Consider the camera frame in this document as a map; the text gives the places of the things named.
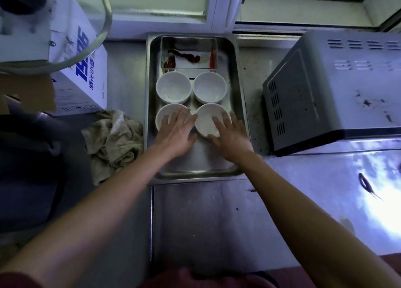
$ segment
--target beige rag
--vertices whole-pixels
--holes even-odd
[[[104,110],[98,115],[103,119],[82,130],[97,186],[138,157],[143,135],[142,124],[123,111]]]

